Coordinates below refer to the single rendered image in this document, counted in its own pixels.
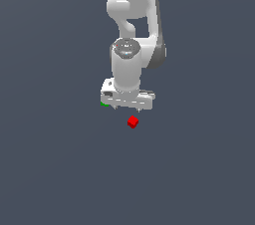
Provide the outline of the red cube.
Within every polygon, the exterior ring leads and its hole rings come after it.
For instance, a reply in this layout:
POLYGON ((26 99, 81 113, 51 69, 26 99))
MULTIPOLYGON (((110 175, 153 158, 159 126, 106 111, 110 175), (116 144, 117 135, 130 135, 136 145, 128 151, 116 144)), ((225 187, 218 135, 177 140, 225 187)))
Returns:
POLYGON ((127 120, 127 125, 130 126, 131 128, 135 128, 137 124, 138 119, 133 115, 127 120))

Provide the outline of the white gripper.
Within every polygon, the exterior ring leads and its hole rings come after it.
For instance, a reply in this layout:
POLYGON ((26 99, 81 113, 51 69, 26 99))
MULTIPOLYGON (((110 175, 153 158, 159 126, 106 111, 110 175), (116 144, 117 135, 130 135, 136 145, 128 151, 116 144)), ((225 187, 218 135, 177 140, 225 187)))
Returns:
POLYGON ((137 113, 142 110, 151 110, 155 99, 152 91, 139 90, 138 92, 120 94, 115 88, 115 79, 105 79, 101 88, 101 102, 112 106, 114 110, 118 107, 136 109, 137 113))

